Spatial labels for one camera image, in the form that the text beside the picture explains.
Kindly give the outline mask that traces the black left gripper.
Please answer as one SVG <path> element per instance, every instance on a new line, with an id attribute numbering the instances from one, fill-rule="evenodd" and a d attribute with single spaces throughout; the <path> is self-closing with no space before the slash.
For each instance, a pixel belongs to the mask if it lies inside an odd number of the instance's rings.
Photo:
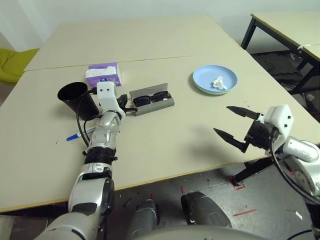
<path id="1" fill-rule="evenodd" d="M 118 105 L 121 109 L 124 109 L 125 112 L 137 112 L 137 108 L 126 108 L 126 104 L 127 104 L 127 100 L 128 100 L 128 96 L 127 94 L 123 94 L 121 95 L 118 99 Z"/>

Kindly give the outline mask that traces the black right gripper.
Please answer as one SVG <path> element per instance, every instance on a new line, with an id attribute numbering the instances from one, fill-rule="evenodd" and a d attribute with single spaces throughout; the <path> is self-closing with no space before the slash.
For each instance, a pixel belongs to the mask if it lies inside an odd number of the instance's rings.
<path id="1" fill-rule="evenodd" d="M 238 148 L 242 153 L 246 152 L 247 145 L 252 145 L 260 149 L 268 150 L 270 148 L 270 143 L 278 137 L 277 127 L 269 123 L 262 123 L 260 121 L 257 121 L 257 119 L 260 116 L 259 112 L 254 112 L 249 109 L 238 106 L 227 106 L 226 108 L 239 116 L 248 117 L 254 120 L 244 138 L 245 142 L 240 142 L 234 139 L 233 135 L 225 131 L 213 128 L 213 130 L 225 142 Z"/>

